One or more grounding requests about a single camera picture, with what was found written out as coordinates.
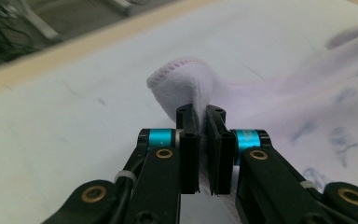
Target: cable tie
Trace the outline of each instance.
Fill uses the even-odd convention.
[[[127,177],[127,178],[131,179],[133,185],[135,185],[135,183],[137,181],[136,175],[133,172],[128,171],[128,170],[122,170],[122,171],[118,172],[115,176],[115,183],[120,177]]]
[[[312,181],[309,181],[309,180],[304,180],[304,181],[300,182],[300,185],[304,189],[316,189],[316,190],[318,190],[318,186],[316,186]]]

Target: white fabric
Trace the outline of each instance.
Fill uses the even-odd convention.
[[[203,118],[211,104],[227,111],[229,129],[265,129],[320,190],[330,180],[358,185],[358,27],[326,45],[330,51],[291,76],[228,84],[201,60],[181,58],[147,86],[173,120],[181,105],[194,104]]]

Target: wire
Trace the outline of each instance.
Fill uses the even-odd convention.
[[[3,40],[0,40],[0,43],[4,43],[4,44],[8,44],[6,41],[3,41]],[[20,46],[20,47],[24,47],[26,49],[31,49],[31,50],[35,50],[29,46],[26,46],[26,45],[23,45],[23,44],[18,44],[18,43],[11,43],[12,45],[17,45],[17,46]]]
[[[4,25],[4,27],[0,27],[0,28],[8,29],[8,30],[10,30],[10,31],[13,31],[13,32],[16,32],[16,33],[18,33],[18,34],[24,35],[25,38],[27,39],[27,47],[28,47],[28,48],[32,48],[32,47],[34,46],[34,41],[33,41],[33,39],[32,39],[27,33],[23,32],[23,31],[21,31],[21,30],[15,29],[15,28],[13,28],[13,27],[11,27],[11,26],[9,26],[9,25],[7,25],[7,24],[3,21],[3,18],[2,18],[2,17],[0,17],[0,23]]]
[[[136,173],[140,167],[145,162],[145,158],[141,158],[140,160],[133,163],[130,168],[130,172]],[[117,209],[113,210],[112,217],[109,221],[109,224],[120,224],[124,221],[126,210],[130,203],[132,189],[135,187],[136,183],[133,183],[132,179],[129,179],[125,176],[121,176],[117,179],[115,185],[118,187],[118,195],[119,195],[119,203]]]
[[[127,2],[138,5],[138,6],[145,6],[151,3],[152,0],[127,0]]]

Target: blue ring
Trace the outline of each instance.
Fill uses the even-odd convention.
[[[148,147],[171,147],[171,129],[150,129]]]
[[[241,164],[241,155],[242,152],[250,147],[261,147],[260,137],[256,130],[243,130],[236,129],[234,130],[237,134],[238,142],[238,158],[235,161],[235,165]]]

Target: brass washer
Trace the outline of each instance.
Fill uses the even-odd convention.
[[[98,195],[95,198],[94,197],[91,198],[88,194],[92,190],[96,190],[96,189],[101,191],[100,195]],[[104,186],[100,186],[100,185],[92,186],[83,191],[83,193],[81,194],[81,200],[83,200],[83,202],[85,203],[96,203],[100,201],[105,195],[106,195],[106,188]]]
[[[354,205],[358,206],[358,200],[354,200],[350,197],[348,197],[345,193],[351,193],[358,197],[358,191],[348,188],[340,188],[338,189],[338,195],[341,197],[341,199],[345,200],[347,203],[352,203]]]
[[[260,150],[252,150],[250,152],[250,154],[251,154],[251,157],[253,157],[257,160],[260,160],[260,161],[264,161],[269,157],[269,155],[267,155],[267,153],[265,153],[264,151],[260,151]]]
[[[173,155],[172,150],[167,149],[167,148],[163,148],[163,149],[159,149],[156,152],[156,156],[160,159],[168,159]]]

